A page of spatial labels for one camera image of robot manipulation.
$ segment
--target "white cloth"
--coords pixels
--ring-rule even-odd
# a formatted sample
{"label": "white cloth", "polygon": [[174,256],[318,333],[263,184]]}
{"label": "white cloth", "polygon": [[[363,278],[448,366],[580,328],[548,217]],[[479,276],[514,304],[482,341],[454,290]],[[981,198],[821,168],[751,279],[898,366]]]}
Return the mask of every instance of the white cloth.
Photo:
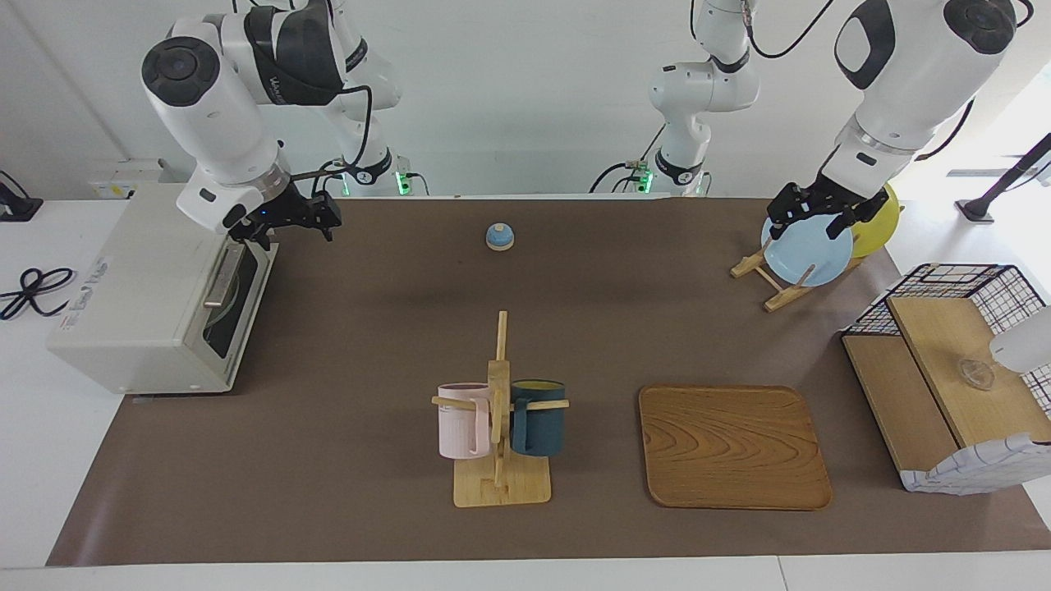
{"label": "white cloth", "polygon": [[1029,433],[983,442],[961,449],[933,470],[902,471],[910,492],[982,494],[1051,474],[1051,442],[1033,442]]}

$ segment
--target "yellow plate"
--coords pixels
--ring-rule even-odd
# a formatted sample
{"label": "yellow plate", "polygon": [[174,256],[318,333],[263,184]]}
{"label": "yellow plate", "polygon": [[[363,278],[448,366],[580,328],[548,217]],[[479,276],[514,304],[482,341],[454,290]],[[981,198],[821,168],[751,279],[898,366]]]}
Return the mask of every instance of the yellow plate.
{"label": "yellow plate", "polygon": [[870,222],[858,223],[850,226],[853,232],[854,249],[852,257],[859,259],[868,257],[872,252],[883,248],[883,245],[894,236],[898,229],[898,220],[902,215],[901,204],[898,203],[898,196],[890,185],[885,185],[890,199],[883,204],[880,212]]}

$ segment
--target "brown table mat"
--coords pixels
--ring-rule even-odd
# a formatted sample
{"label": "brown table mat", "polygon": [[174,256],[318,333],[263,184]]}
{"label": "brown table mat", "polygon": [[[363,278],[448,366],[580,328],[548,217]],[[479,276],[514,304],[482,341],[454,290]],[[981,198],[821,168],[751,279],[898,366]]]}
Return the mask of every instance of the brown table mat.
{"label": "brown table mat", "polygon": [[[233,395],[121,405],[48,565],[495,559],[1051,548],[1022,487],[908,493],[836,331],[897,279],[885,252],[774,314],[762,201],[369,201],[335,242],[281,232]],[[516,246],[488,250],[510,223]],[[438,384],[565,382],[553,500],[455,509]],[[817,513],[667,509],[646,491],[647,384],[805,396],[834,491]]]}

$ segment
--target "pink mug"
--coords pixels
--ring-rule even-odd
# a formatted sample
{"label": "pink mug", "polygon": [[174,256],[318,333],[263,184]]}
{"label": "pink mug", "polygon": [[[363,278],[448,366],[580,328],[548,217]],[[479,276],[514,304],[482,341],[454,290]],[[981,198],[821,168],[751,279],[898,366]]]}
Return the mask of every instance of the pink mug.
{"label": "pink mug", "polygon": [[492,451],[489,443],[489,385],[480,383],[438,386],[444,399],[473,402],[474,410],[438,407],[438,453],[451,460],[485,457]]}

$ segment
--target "dark blue mug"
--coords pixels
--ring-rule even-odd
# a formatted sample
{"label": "dark blue mug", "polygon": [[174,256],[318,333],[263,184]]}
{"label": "dark blue mug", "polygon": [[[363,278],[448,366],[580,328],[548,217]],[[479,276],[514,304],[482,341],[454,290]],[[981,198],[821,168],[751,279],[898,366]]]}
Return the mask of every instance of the dark blue mug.
{"label": "dark blue mug", "polygon": [[511,449],[522,455],[545,457],[562,451],[565,409],[527,410],[531,402],[565,399],[565,384],[551,380],[518,380],[511,384],[515,407]]}

